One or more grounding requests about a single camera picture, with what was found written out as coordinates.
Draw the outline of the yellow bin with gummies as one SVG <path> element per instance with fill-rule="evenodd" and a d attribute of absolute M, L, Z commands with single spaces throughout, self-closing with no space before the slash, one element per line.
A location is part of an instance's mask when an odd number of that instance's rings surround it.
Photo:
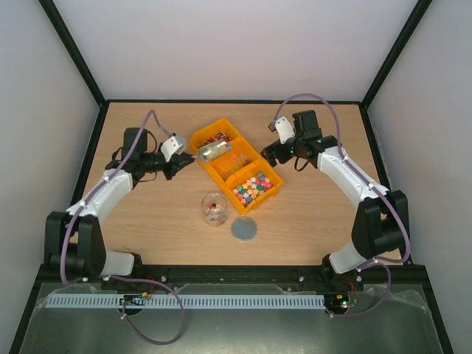
<path fill-rule="evenodd" d="M 243 137 L 231 143 L 232 149 L 210 163 L 200 162 L 201 166 L 218 183 L 224 183 L 229 177 L 259 159 L 258 153 Z"/>

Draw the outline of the metal scoop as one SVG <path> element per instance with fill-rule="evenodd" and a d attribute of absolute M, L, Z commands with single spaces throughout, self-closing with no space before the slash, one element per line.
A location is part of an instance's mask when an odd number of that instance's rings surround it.
<path fill-rule="evenodd" d="M 210 163 L 228 153 L 231 149 L 232 146 L 229 142 L 224 139 L 219 139 L 200 147 L 195 157 L 203 162 Z"/>

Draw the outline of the yellow bin with colourful candies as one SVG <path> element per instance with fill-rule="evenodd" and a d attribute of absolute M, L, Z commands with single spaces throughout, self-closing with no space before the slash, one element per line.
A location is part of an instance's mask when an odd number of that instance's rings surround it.
<path fill-rule="evenodd" d="M 223 183 L 222 191 L 239 214 L 245 215 L 274 197 L 283 183 L 267 162 L 257 160 L 230 175 Z"/>

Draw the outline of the yellow bin with lollipops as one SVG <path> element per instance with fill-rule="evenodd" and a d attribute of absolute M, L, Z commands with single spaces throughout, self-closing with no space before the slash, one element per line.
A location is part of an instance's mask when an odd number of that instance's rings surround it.
<path fill-rule="evenodd" d="M 198 149 L 210 142 L 224 139 L 230 144 L 233 140 L 240 137 L 240 132 L 226 118 L 217 119 L 215 122 L 196 131 L 189 142 L 189 149 L 195 157 Z"/>

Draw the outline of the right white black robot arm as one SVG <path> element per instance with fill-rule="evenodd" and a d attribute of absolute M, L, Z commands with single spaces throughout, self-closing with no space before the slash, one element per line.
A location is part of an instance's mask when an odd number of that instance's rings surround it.
<path fill-rule="evenodd" d="M 322 282 L 332 289 L 347 281 L 347 273 L 381 261 L 406 263 L 411 254 L 408 201 L 365 173 L 348 155 L 341 136 L 325 136 L 313 110 L 280 114 L 269 124 L 278 139 L 261 155 L 272 166 L 305 160 L 329 177 L 356 208 L 350 241 L 322 259 Z"/>

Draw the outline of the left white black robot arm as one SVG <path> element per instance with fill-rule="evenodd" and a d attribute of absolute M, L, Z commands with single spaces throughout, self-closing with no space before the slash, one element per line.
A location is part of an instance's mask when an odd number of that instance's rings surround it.
<path fill-rule="evenodd" d="M 153 134 L 145 128 L 128 128 L 123 143 L 111 155 L 101 179 L 77 203 L 64 212 L 51 212 L 45 225 L 44 263 L 58 271 L 63 283 L 69 275 L 77 281 L 93 277 L 128 276 L 136 254 L 105 247 L 102 225 L 115 206 L 147 174 L 163 173 L 171 180 L 194 162 L 187 142 L 175 133 L 149 150 Z"/>

